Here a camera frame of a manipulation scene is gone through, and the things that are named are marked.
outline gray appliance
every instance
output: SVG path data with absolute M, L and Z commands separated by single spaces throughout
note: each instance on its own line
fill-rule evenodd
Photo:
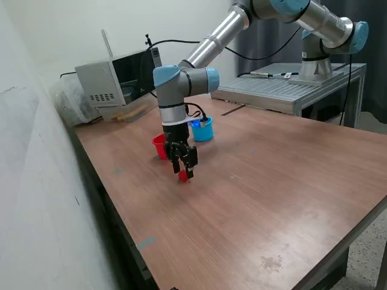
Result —
M 126 106 L 153 91 L 153 70 L 162 66 L 157 48 L 75 68 L 91 107 Z

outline speckled floor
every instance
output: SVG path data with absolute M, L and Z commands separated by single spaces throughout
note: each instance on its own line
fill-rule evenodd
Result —
M 387 134 L 387 124 L 379 123 L 370 113 L 362 113 L 360 129 Z M 346 277 L 334 290 L 374 290 L 387 240 L 385 210 L 350 247 Z

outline robotic arm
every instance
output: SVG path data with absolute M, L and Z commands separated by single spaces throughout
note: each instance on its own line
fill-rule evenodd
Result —
M 175 173 L 180 171 L 179 159 L 184 164 L 188 178 L 194 176 L 193 169 L 198 164 L 197 149 L 190 147 L 187 142 L 187 123 L 192 118 L 187 116 L 184 98 L 215 91 L 219 87 L 219 74 L 206 66 L 254 19 L 271 18 L 287 24 L 296 22 L 305 29 L 299 76 L 305 80 L 330 77 L 333 72 L 329 55 L 358 53 L 368 37 L 366 22 L 339 18 L 313 0 L 250 0 L 249 7 L 233 4 L 225 20 L 179 65 L 154 70 L 154 84 L 166 136 L 164 148 Z

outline white wall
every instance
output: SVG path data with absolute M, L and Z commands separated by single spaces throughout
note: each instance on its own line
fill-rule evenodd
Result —
M 201 40 L 226 17 L 229 0 L 3 0 L 50 87 L 61 73 L 108 57 L 101 29 L 115 55 L 143 50 L 152 41 Z M 193 45 L 159 46 L 164 65 L 185 58 Z M 236 74 L 235 56 L 225 51 L 214 61 L 221 82 Z
M 1 1 L 0 39 L 0 289 L 118 289 L 74 149 Z

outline table surface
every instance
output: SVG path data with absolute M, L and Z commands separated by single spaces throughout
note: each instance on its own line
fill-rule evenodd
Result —
M 157 109 L 76 129 L 161 290 L 293 289 L 385 201 L 387 136 L 191 97 L 214 118 L 188 183 Z

